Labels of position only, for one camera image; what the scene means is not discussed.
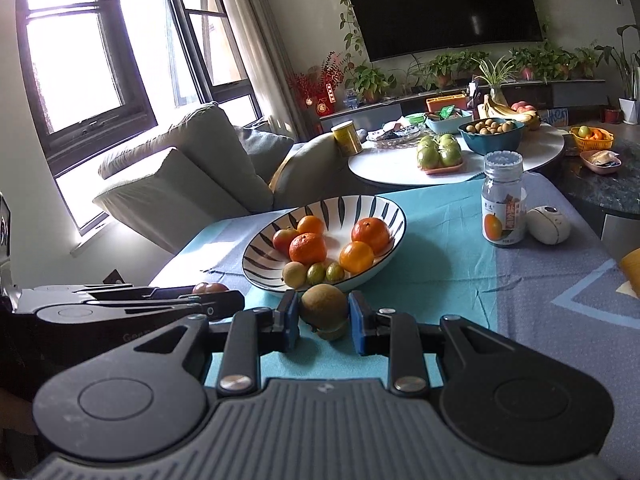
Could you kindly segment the beige curtain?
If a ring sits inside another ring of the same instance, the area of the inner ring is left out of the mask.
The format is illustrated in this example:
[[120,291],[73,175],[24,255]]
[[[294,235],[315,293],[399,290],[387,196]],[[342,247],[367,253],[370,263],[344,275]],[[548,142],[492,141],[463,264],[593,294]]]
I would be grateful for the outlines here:
[[292,65],[268,0],[222,1],[262,117],[276,133],[298,142],[309,140],[314,124],[290,87]]

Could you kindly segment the white round coffee table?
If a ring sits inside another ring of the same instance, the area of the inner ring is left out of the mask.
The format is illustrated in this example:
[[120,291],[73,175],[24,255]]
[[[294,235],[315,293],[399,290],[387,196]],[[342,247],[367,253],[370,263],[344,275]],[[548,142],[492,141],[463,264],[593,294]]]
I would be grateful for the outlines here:
[[[523,134],[516,149],[522,155],[525,171],[539,169],[561,155],[563,131],[544,124]],[[363,180],[410,188],[459,183],[484,174],[484,157],[473,152],[461,136],[448,136],[437,142],[424,136],[420,142],[398,148],[376,148],[372,142],[352,156],[348,166]]]

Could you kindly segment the potted green plant left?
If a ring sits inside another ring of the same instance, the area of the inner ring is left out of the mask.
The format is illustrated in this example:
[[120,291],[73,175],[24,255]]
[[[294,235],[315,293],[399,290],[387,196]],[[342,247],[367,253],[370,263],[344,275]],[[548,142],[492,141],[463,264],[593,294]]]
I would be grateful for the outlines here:
[[354,90],[359,101],[367,104],[380,102],[396,84],[394,75],[386,75],[380,68],[367,64],[352,66],[345,79],[345,87]]

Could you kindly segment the banana bunch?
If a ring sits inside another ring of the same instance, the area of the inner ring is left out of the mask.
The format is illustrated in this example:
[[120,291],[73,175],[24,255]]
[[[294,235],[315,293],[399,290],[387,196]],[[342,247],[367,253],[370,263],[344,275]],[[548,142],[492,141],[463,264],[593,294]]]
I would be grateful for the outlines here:
[[541,120],[536,110],[524,110],[518,112],[504,104],[495,102],[489,94],[484,95],[484,100],[477,105],[480,118],[501,118],[521,122],[529,130],[537,130],[541,126]]

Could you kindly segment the blue bowl of nuts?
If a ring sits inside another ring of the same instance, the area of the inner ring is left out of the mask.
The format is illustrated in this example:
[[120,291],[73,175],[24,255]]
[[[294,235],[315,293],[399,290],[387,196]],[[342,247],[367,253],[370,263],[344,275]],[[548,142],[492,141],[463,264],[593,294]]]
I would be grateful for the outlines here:
[[489,118],[467,122],[459,132],[468,148],[479,155],[496,151],[516,151],[521,143],[524,125],[513,119]]

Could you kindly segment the yellow tin can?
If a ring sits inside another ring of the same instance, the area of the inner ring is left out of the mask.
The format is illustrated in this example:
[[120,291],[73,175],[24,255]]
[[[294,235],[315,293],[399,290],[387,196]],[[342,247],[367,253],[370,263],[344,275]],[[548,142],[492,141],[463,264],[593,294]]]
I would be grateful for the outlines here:
[[338,147],[345,156],[354,156],[362,151],[359,136],[352,120],[333,126],[331,131]]

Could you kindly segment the brown kiwi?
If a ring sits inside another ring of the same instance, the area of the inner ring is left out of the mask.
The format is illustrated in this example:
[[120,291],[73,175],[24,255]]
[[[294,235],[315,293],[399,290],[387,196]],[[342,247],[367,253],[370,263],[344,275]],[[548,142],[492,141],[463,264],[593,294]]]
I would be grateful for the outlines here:
[[292,289],[300,289],[306,284],[307,268],[297,261],[288,262],[282,269],[282,281]]
[[314,334],[325,341],[334,341],[345,336],[347,332],[348,326],[342,325],[333,330],[315,330]]
[[333,285],[311,286],[300,300],[299,317],[316,330],[335,330],[348,318],[347,298]]

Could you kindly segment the orange box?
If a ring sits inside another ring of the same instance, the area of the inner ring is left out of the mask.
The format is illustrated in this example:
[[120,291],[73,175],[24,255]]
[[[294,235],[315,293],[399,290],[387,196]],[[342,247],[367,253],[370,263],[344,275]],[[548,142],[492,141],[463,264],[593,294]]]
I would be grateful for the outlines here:
[[436,114],[447,106],[454,106],[465,110],[468,105],[468,97],[463,93],[450,94],[449,96],[432,96],[425,100],[427,110]]

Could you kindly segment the dark marble side table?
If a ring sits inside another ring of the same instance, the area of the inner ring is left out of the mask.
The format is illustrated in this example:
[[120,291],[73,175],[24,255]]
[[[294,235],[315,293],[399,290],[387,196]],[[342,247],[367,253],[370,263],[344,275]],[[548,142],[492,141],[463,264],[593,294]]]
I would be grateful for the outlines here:
[[613,151],[622,166],[602,176],[584,165],[574,140],[566,136],[562,153],[537,172],[547,177],[575,208],[598,208],[605,214],[638,220],[639,143],[616,138]]

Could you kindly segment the black wall television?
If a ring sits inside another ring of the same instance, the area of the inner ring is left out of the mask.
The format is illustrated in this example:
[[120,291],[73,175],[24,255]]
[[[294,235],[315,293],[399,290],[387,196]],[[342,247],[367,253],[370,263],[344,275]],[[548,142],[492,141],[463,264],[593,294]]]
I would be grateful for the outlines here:
[[349,0],[371,61],[542,39],[534,0]]

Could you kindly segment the tray of green apples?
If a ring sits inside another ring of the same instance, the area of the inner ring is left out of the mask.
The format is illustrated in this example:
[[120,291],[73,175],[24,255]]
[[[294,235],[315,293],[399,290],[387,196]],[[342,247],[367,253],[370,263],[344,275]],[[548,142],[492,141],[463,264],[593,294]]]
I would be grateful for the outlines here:
[[426,174],[453,172],[464,164],[462,149],[451,133],[424,136],[416,147],[416,163]]

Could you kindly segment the small orange mandarin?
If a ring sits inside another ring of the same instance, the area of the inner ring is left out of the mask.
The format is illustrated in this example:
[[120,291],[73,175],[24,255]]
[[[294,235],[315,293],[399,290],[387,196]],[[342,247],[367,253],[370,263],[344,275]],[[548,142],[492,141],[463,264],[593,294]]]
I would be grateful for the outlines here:
[[299,234],[322,235],[325,229],[326,226],[324,225],[324,222],[312,214],[308,214],[308,216],[301,218],[296,226],[296,231],[299,232]]

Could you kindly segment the green olive fruit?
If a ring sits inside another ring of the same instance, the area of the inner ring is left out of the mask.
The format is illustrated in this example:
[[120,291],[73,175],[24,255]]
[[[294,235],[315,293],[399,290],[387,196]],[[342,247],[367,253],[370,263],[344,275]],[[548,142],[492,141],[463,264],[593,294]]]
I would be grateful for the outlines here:
[[326,267],[326,281],[328,283],[338,283],[345,278],[345,270],[338,262],[331,262]]
[[310,286],[318,285],[326,279],[326,266],[323,262],[312,264],[307,270],[307,283]]

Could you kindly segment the white oval gadget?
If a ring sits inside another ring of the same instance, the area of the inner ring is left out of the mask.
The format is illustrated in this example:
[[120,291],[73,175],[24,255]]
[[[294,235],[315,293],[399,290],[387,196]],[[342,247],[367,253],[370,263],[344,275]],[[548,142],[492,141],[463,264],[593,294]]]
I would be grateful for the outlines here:
[[529,234],[542,244],[559,245],[570,237],[572,225],[558,208],[538,206],[527,211],[525,219]]

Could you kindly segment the spider plant in vase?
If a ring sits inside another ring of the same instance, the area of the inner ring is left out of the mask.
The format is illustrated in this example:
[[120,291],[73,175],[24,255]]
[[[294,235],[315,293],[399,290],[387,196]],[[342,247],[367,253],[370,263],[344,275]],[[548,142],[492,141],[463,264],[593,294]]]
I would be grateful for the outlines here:
[[514,59],[503,55],[497,61],[491,61],[490,58],[476,58],[475,62],[478,70],[475,78],[488,85],[490,98],[498,104],[508,104],[502,86],[513,79]]

